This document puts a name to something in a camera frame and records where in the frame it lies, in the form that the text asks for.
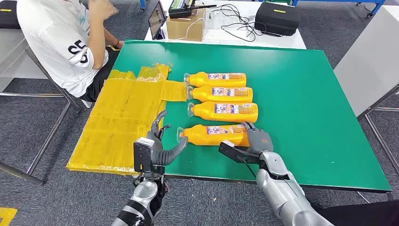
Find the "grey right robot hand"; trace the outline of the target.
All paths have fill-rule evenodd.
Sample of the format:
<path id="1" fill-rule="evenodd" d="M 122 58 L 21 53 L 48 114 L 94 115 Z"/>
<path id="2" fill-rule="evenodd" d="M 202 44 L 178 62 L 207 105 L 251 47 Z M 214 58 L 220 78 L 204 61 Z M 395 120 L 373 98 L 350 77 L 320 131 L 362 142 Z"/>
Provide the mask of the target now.
<path id="1" fill-rule="evenodd" d="M 263 151 L 273 152 L 273 144 L 270 135 L 262 129 L 256 128 L 254 124 L 244 121 L 241 123 L 247 131 L 249 147 L 247 152 L 260 154 Z"/>

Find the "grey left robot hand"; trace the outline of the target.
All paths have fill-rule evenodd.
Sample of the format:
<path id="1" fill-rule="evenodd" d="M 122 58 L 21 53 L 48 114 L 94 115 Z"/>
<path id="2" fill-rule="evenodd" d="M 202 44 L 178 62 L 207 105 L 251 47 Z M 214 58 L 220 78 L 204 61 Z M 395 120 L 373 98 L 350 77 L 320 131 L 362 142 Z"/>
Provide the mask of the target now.
<path id="1" fill-rule="evenodd" d="M 153 121 L 149 132 L 147 132 L 146 138 L 154 141 L 154 145 L 151 152 L 151 161 L 153 165 L 167 166 L 173 162 L 173 160 L 184 150 L 188 143 L 188 137 L 180 138 L 179 143 L 170 150 L 164 150 L 162 146 L 162 136 L 167 128 L 171 125 L 166 125 L 159 128 L 161 119 L 167 115 L 167 110 L 161 111 Z"/>

